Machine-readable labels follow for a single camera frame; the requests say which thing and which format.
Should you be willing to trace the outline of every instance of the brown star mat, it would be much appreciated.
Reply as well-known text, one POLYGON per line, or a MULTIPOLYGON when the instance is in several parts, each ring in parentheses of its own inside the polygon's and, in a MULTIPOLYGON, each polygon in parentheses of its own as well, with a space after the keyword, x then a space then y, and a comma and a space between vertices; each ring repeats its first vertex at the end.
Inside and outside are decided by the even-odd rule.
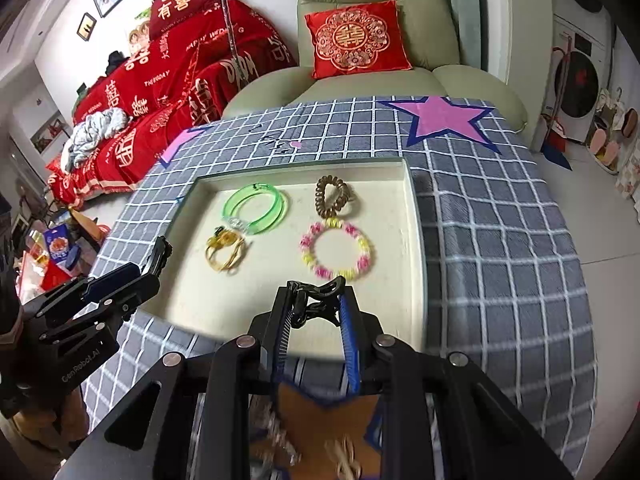
MULTIPOLYGON (((342 442, 345 435, 353 442, 355 460, 362 467, 362 476, 380 476, 380 454, 364 440, 378 396, 355 397, 326 407, 291 386, 281 384, 278 402, 282 427, 302 456, 298 464, 289 466, 286 454, 276 450, 274 464, 287 469, 291 480, 336 480, 336 464, 329 459, 324 443, 327 440, 342 442)), ((271 449, 268 440, 259 440, 251 444, 250 453, 257 457, 271 449)))

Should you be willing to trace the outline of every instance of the pink and yellow bead bracelet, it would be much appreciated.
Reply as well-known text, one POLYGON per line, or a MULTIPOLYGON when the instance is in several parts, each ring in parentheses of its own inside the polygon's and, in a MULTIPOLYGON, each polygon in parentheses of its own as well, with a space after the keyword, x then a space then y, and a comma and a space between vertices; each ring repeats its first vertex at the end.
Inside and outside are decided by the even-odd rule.
POLYGON ((343 276, 345 280, 355 280, 357 277, 365 274, 371 265, 371 248, 369 241, 362 232, 350 224, 336 217, 327 218, 321 222, 311 224, 309 232, 300 240, 300 249, 302 250, 302 260, 309 266, 311 271, 324 280, 332 280, 335 276, 343 276), (327 229, 342 229, 349 236, 355 238, 360 247, 360 256, 356 263, 356 267, 351 269, 331 270, 321 265, 313 252, 313 246, 316 238, 327 229))

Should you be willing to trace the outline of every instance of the green plastic bracelet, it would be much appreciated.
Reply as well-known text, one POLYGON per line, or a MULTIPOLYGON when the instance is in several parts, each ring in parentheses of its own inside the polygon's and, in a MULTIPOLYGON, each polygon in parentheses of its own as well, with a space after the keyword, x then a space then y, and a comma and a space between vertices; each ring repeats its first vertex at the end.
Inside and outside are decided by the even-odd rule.
POLYGON ((240 231, 249 235, 256 235, 265 229, 274 225, 279 219, 284 209, 284 199, 281 193, 269 184, 249 184, 239 189, 226 201, 222 209, 222 219, 236 231, 240 231), (253 222, 247 222, 234 216, 241 204, 252 196, 270 193, 273 195, 273 205, 260 218, 253 222))

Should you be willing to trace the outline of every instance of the plaid blanket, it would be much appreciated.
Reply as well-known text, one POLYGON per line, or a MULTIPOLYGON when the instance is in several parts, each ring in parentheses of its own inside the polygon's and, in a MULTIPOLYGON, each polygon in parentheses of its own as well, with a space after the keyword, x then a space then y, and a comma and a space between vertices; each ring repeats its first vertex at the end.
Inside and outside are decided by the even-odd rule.
MULTIPOLYGON (((500 151, 453 134, 407 147, 412 116, 391 96, 291 105, 218 121, 156 164, 105 243, 94 274, 142 264, 196 178, 243 168, 404 156, 414 177, 428 272, 425 352, 466 352, 577 471, 593 420, 596 365, 587 291, 562 213, 521 139, 497 110, 479 121, 500 151), (264 136, 293 146, 268 142, 264 136)), ((471 100, 459 104, 487 105, 471 100)), ((163 354, 221 342, 138 311, 122 348, 86 382, 92 427, 163 354)), ((287 375, 312 393, 346 392, 342 363, 290 357, 287 375)))

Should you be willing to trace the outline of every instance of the slipper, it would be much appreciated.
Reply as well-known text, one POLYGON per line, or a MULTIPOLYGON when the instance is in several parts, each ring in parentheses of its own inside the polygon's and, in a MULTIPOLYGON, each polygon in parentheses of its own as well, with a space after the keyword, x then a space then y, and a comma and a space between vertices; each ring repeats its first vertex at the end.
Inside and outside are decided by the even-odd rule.
POLYGON ((598 128, 591 138, 589 151, 593 153, 593 155, 596 155, 602 149, 605 142, 607 142, 607 133, 602 128, 598 128))
POLYGON ((615 140, 612 140, 609 144, 607 144, 607 149, 604 152, 602 163, 605 166, 609 166, 616 159, 619 151, 620 145, 615 140))
POLYGON ((622 134, 628 139, 638 126, 638 112, 633 108, 629 108, 629 111, 625 115, 625 124, 622 126, 622 134))

